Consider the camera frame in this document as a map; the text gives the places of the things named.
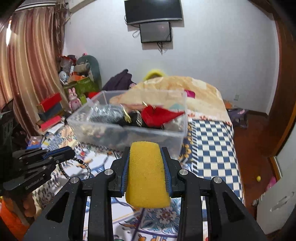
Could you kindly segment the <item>red velvet pouch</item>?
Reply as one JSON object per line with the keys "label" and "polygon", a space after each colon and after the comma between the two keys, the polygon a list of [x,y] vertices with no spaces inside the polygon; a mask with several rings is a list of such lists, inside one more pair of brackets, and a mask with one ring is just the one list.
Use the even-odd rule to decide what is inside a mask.
{"label": "red velvet pouch", "polygon": [[168,109],[148,105],[141,112],[141,117],[149,128],[160,128],[163,124],[185,114],[184,111],[170,111]]}

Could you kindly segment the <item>brown wooden door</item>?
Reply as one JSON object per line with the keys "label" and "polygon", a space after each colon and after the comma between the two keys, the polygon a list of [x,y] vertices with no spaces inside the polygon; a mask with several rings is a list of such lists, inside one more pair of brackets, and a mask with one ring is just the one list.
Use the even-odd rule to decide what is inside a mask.
{"label": "brown wooden door", "polygon": [[295,1],[253,1],[274,17],[278,44],[277,85],[258,144],[266,157],[275,156],[295,124]]}

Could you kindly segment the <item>large black wall television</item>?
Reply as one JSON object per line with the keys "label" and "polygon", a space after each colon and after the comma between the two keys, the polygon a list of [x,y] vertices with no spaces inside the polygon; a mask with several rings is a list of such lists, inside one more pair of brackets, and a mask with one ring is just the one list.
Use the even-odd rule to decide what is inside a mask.
{"label": "large black wall television", "polygon": [[179,0],[125,1],[125,17],[128,25],[154,21],[181,21],[183,19]]}

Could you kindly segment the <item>peach fleece blanket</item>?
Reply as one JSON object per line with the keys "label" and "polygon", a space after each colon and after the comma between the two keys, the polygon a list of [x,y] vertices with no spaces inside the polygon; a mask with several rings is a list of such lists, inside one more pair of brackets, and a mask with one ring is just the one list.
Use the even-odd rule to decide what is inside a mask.
{"label": "peach fleece blanket", "polygon": [[112,97],[109,103],[122,104],[129,109],[138,108],[143,103],[173,110],[184,108],[189,118],[232,125],[220,91],[192,77],[169,76],[146,80]]}

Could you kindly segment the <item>black speaker box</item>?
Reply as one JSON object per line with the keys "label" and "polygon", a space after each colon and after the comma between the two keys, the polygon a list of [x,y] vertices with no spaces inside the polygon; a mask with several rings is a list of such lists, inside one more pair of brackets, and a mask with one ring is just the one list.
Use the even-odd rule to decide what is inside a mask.
{"label": "black speaker box", "polygon": [[1,109],[1,151],[12,153],[27,147],[27,133],[16,120],[14,100]]}

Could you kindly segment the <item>yellow sponge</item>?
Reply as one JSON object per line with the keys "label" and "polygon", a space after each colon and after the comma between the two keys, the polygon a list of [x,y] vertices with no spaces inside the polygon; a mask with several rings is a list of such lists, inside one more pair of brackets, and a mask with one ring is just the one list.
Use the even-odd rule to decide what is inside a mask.
{"label": "yellow sponge", "polygon": [[127,203],[138,208],[168,207],[164,162],[158,144],[134,142],[128,161]]}

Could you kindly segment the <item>dark purple garment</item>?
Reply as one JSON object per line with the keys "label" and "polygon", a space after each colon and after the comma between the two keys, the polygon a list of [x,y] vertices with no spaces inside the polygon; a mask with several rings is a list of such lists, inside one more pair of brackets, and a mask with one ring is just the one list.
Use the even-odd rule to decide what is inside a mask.
{"label": "dark purple garment", "polygon": [[128,69],[125,69],[121,73],[118,73],[114,77],[110,78],[104,87],[102,87],[102,90],[129,90],[134,85],[135,83],[132,81],[132,75],[128,73]]}

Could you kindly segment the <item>grey purple bag on floor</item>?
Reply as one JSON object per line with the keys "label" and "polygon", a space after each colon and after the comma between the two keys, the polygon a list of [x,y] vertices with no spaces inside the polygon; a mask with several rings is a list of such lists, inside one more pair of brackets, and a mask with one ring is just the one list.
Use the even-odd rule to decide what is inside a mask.
{"label": "grey purple bag on floor", "polygon": [[238,126],[244,129],[248,128],[247,109],[233,108],[228,109],[227,112],[233,126]]}

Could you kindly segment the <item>clear plastic storage bin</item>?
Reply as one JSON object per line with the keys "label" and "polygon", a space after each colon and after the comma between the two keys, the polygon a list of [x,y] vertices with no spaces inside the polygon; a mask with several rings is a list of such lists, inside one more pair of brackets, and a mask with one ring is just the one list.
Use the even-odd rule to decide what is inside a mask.
{"label": "clear plastic storage bin", "polygon": [[[148,141],[166,147],[170,156],[177,159],[181,153],[183,140],[187,135],[187,112],[184,108],[180,110],[168,109],[170,111],[184,111],[185,114],[166,123],[164,129],[140,128],[136,126],[125,126],[114,123],[98,123],[90,120],[90,113],[95,106],[104,106],[110,104],[112,97],[120,95],[127,90],[102,91],[93,97],[90,101],[76,110],[67,122],[74,130],[77,140],[85,144],[94,144],[96,146],[104,146],[109,149],[122,151],[126,146],[133,142]],[[133,109],[142,109],[146,103],[138,108],[129,109],[122,104],[112,104],[123,106],[126,111]]]}

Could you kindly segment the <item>pink striped curtain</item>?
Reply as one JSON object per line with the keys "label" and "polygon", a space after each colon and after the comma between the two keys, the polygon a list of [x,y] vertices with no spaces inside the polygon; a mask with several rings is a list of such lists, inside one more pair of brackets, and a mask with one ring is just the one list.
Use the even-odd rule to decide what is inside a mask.
{"label": "pink striped curtain", "polygon": [[1,106],[14,101],[17,121],[37,136],[38,104],[55,93],[68,102],[58,71],[64,45],[66,7],[41,6],[14,12],[1,22]]}

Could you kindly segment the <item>red box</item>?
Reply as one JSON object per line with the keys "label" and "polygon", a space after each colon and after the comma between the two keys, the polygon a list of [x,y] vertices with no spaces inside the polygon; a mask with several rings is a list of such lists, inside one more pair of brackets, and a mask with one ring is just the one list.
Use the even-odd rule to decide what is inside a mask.
{"label": "red box", "polygon": [[37,105],[38,113],[45,113],[53,106],[58,104],[62,100],[60,93],[55,93],[52,96],[44,99]]}

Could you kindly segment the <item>yellow curved foam pillow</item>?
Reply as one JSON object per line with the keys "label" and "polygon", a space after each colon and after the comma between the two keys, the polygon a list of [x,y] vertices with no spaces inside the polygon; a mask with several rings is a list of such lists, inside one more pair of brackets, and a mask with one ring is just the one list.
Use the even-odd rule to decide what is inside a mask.
{"label": "yellow curved foam pillow", "polygon": [[143,81],[153,79],[153,78],[158,78],[158,77],[165,77],[166,74],[159,70],[159,69],[152,69],[150,70],[144,77]]}

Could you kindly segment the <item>grey green plush toy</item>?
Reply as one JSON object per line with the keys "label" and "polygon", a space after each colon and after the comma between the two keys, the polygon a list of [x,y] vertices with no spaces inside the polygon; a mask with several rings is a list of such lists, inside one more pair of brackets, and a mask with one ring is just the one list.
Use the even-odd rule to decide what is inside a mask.
{"label": "grey green plush toy", "polygon": [[100,75],[99,63],[91,55],[84,55],[76,61],[74,71],[79,75],[88,76],[101,90],[102,80]]}

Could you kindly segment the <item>pink bunny plush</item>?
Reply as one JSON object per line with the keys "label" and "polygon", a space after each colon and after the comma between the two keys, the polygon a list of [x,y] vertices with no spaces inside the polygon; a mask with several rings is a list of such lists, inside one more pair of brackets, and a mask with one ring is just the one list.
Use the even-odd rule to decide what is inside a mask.
{"label": "pink bunny plush", "polygon": [[81,100],[78,98],[78,95],[76,93],[76,89],[73,88],[69,88],[68,89],[69,92],[69,107],[71,109],[72,112],[76,111],[77,109],[79,109],[82,106]]}

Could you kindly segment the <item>small black wall monitor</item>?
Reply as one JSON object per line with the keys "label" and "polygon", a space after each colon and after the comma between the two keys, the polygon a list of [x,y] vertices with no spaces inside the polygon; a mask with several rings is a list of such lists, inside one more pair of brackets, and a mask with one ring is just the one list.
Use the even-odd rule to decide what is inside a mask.
{"label": "small black wall monitor", "polygon": [[139,25],[141,43],[171,42],[171,24],[168,21]]}

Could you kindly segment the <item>white air conditioner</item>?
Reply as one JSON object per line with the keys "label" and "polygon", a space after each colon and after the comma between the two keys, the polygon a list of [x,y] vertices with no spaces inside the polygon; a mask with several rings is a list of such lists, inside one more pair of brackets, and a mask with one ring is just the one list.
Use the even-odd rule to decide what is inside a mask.
{"label": "white air conditioner", "polygon": [[68,0],[69,10],[81,9],[87,6],[90,3],[93,3],[95,0]]}

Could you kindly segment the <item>green cardboard box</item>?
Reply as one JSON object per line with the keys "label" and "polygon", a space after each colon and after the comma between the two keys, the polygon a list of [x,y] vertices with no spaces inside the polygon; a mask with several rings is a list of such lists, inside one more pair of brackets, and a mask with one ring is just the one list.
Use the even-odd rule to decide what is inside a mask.
{"label": "green cardboard box", "polygon": [[93,82],[89,77],[66,84],[63,86],[63,89],[67,94],[68,89],[72,89],[73,87],[75,88],[75,91],[78,95],[85,94],[87,92],[99,92],[98,85],[95,82]]}

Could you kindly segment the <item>black pouch with silver trim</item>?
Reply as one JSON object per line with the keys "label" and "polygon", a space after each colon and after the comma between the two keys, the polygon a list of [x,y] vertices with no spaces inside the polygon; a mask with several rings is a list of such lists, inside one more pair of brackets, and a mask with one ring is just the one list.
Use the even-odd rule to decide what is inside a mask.
{"label": "black pouch with silver trim", "polygon": [[117,122],[120,126],[136,126],[144,127],[142,115],[138,110],[132,110],[130,113],[125,113],[123,118]]}

